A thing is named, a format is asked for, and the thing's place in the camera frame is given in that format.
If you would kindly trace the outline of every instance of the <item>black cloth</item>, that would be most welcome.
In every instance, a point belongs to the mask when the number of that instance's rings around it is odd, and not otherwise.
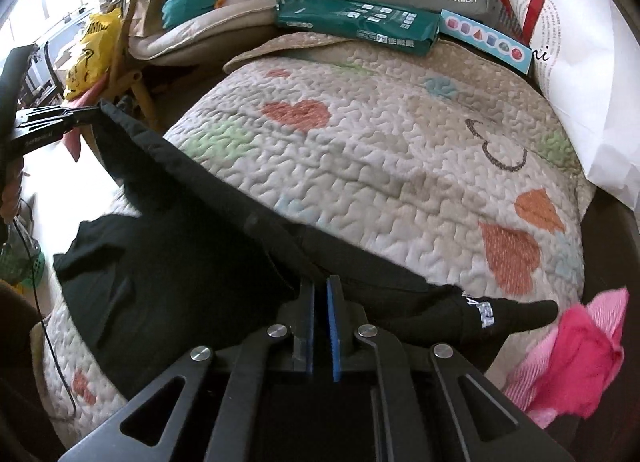
[[[237,345],[295,297],[255,242],[188,204],[83,222],[54,268],[82,339],[129,399],[188,349]]]
[[[456,286],[429,284],[289,222],[113,105],[102,109],[94,124],[102,158],[142,216],[82,224],[54,267],[82,339],[127,398],[189,348],[232,346],[267,325],[302,277],[326,301],[326,278],[338,274],[346,299],[371,322],[418,346],[447,341],[481,370],[508,334],[558,313],[554,302],[491,300],[494,322],[483,327],[478,305],[486,299],[469,302]]]

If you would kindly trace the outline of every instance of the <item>bed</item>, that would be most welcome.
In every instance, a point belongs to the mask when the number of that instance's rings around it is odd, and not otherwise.
[[[272,39],[225,71],[165,135],[211,174],[428,282],[473,297],[552,299],[561,312],[580,301],[580,220],[594,188],[522,77],[443,39],[415,57],[310,32]],[[136,215],[122,193],[110,212]],[[63,298],[47,330],[78,395],[75,420],[55,423],[70,447],[126,400]],[[510,336],[490,380],[501,387],[546,332]],[[45,406],[66,416],[42,352]]]

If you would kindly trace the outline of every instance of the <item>teal box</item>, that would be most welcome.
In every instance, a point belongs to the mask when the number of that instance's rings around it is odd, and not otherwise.
[[[425,55],[438,37],[440,15],[365,0],[278,0],[276,24],[360,38]]]

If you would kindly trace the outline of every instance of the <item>pink towel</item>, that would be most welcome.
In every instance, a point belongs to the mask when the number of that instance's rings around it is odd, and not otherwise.
[[[73,101],[64,102],[63,106],[68,108],[76,108],[78,106],[89,106],[93,105],[100,97],[100,94],[104,90],[104,87],[107,84],[107,79],[109,78],[108,74],[103,75],[98,82],[89,88],[85,93],[83,93],[80,97],[74,99]],[[74,128],[68,134],[62,138],[62,143],[65,145],[66,149],[69,150],[69,153],[74,158],[74,161],[78,162],[80,159],[80,128]]]
[[[622,366],[627,301],[620,288],[572,306],[507,376],[505,395],[540,428],[565,413],[591,416]]]

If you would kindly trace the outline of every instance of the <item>orange heart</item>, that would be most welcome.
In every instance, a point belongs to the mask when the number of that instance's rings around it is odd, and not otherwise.
[[[486,260],[498,286],[511,296],[533,289],[531,273],[540,266],[540,246],[526,231],[480,222]]]
[[[267,77],[289,77],[291,72],[284,70],[284,68],[272,68],[267,72]]]
[[[289,103],[266,103],[262,113],[280,124],[293,126],[304,132],[313,128],[324,128],[331,114],[324,103],[305,100],[291,105]]]
[[[519,195],[514,207],[520,218],[539,229],[550,233],[555,231],[564,233],[566,229],[544,189],[534,189]]]
[[[84,402],[93,406],[95,404],[96,397],[89,391],[88,385],[89,379],[86,378],[86,375],[84,375],[80,370],[76,370],[72,388],[76,394],[84,399]]]

